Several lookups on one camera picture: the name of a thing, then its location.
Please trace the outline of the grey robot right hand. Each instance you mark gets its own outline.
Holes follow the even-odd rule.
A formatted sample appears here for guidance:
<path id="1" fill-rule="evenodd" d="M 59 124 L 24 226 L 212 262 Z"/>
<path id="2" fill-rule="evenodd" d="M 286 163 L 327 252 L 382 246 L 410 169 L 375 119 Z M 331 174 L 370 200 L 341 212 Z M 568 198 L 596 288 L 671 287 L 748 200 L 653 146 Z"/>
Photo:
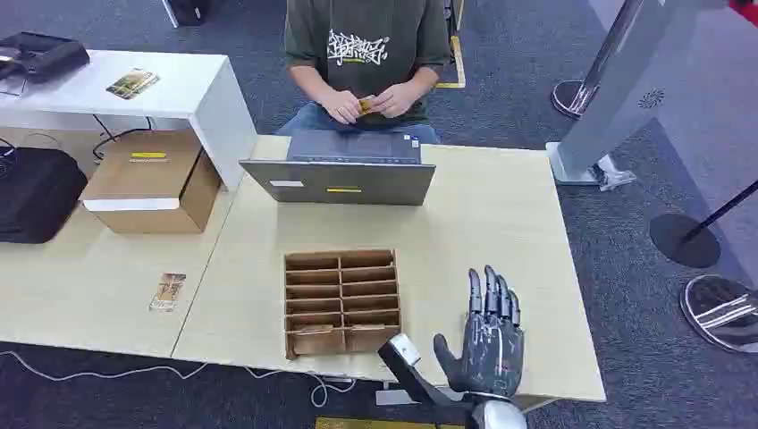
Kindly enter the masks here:
<path id="1" fill-rule="evenodd" d="M 435 334 L 433 349 L 448 385 L 457 392 L 510 400 L 524 368 L 525 333 L 517 293 L 491 265 L 484 278 L 468 270 L 469 300 L 461 354 L 456 357 L 445 336 Z"/>

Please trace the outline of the person's right hand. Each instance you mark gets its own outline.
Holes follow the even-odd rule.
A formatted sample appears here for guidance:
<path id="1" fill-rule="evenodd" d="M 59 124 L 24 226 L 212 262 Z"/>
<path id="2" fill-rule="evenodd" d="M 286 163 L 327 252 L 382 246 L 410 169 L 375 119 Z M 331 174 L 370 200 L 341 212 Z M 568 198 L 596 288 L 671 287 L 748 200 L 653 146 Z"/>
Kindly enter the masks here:
<path id="1" fill-rule="evenodd" d="M 319 97 L 318 103 L 336 121 L 354 124 L 363 115 L 359 100 L 348 90 L 328 89 Z"/>

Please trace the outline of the person's left hand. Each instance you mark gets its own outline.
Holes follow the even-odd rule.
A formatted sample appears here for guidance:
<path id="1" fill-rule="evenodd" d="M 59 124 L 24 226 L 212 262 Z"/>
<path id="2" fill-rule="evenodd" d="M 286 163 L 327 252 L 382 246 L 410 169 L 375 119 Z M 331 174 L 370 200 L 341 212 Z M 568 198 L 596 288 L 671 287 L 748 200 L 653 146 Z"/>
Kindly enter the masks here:
<path id="1" fill-rule="evenodd" d="M 386 118 L 401 116 L 424 95 L 424 92 L 424 88 L 415 81 L 392 85 L 379 96 L 369 100 L 368 112 L 381 114 Z"/>

